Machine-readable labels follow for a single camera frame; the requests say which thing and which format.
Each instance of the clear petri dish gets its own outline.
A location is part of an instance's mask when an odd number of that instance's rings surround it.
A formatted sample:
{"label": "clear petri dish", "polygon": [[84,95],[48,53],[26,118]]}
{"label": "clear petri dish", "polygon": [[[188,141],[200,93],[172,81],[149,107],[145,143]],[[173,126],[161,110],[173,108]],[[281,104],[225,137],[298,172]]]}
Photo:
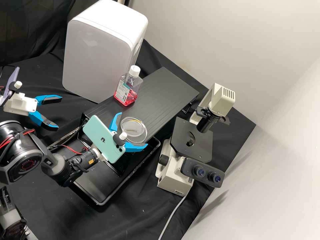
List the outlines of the clear petri dish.
{"label": "clear petri dish", "polygon": [[125,117],[121,120],[120,127],[127,133],[128,142],[143,143],[147,138],[147,128],[139,118]]}

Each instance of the red wire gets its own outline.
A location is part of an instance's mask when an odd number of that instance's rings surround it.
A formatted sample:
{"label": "red wire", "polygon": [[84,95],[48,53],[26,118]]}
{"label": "red wire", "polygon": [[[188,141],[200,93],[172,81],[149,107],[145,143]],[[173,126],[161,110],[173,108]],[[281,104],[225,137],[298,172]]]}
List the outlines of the red wire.
{"label": "red wire", "polygon": [[[28,130],[27,132],[23,133],[23,135],[27,135],[29,133],[34,132],[35,129]],[[3,148],[5,145],[9,144],[11,140],[13,139],[13,136],[7,137],[1,144],[0,144],[0,149]]]}
{"label": "red wire", "polygon": [[71,148],[71,147],[69,147],[67,145],[61,145],[61,146],[68,148],[71,152],[73,152],[75,154],[80,154],[80,155],[82,154],[82,153],[77,152],[76,150],[74,150],[73,148]]}

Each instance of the white speaker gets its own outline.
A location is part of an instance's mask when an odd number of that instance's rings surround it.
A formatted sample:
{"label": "white speaker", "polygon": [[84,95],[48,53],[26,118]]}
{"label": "white speaker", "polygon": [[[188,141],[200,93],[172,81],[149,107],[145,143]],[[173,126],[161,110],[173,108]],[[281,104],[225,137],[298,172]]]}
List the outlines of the white speaker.
{"label": "white speaker", "polygon": [[112,96],[137,60],[147,25],[144,15],[112,0],[74,17],[67,29],[64,88],[96,103]]}

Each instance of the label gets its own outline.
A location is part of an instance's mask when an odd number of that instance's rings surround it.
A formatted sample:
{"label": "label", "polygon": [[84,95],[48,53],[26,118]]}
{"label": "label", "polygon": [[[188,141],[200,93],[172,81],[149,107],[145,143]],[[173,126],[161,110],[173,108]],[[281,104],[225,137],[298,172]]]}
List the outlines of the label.
{"label": "label", "polygon": [[129,91],[130,91],[130,87],[124,82],[119,81],[116,97],[125,103],[127,100]]}
{"label": "label", "polygon": [[175,194],[179,195],[179,196],[182,196],[182,195],[183,195],[183,193],[180,192],[180,191],[178,191],[178,190],[174,190],[173,192],[174,192]]}
{"label": "label", "polygon": [[50,160],[48,160],[48,159],[46,159],[46,162],[45,162],[46,164],[48,164],[49,166],[52,166],[52,162],[50,161]]}

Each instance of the black cloth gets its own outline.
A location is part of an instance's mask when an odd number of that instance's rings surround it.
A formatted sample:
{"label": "black cloth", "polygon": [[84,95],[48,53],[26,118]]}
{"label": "black cloth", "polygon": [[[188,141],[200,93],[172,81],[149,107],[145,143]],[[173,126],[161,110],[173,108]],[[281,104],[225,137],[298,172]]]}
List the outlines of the black cloth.
{"label": "black cloth", "polygon": [[[62,87],[62,59],[63,52],[57,52],[55,55],[48,54],[15,64],[21,68],[18,79],[23,82],[21,91],[27,96],[58,94],[64,98],[61,103],[39,107],[44,116],[60,126],[56,133],[37,129],[38,135],[47,143],[77,127],[81,113],[95,105]],[[148,75],[164,66],[194,87],[200,95],[193,108],[207,92],[203,85],[145,41],[137,64],[142,69],[142,75]],[[1,84],[4,84],[4,78],[0,79]],[[192,110],[187,115],[180,112],[178,116],[187,119],[191,113]],[[255,126],[235,109],[230,111],[229,117],[232,122],[229,127],[216,124],[212,129],[214,158],[210,164],[223,171],[230,165]],[[27,117],[0,113],[0,121],[9,119],[17,119],[29,128],[34,127]],[[174,119],[156,137],[161,141],[169,137],[173,124]],[[160,150],[103,207],[94,205],[75,188],[59,187],[40,168],[27,174],[10,188],[16,205],[39,239],[157,239],[172,210],[181,200],[181,197],[156,187],[155,170],[159,154]],[[195,181],[186,200],[172,218],[163,239],[180,239],[212,190]]]}
{"label": "black cloth", "polygon": [[75,0],[1,0],[0,65],[64,47],[67,16]]}

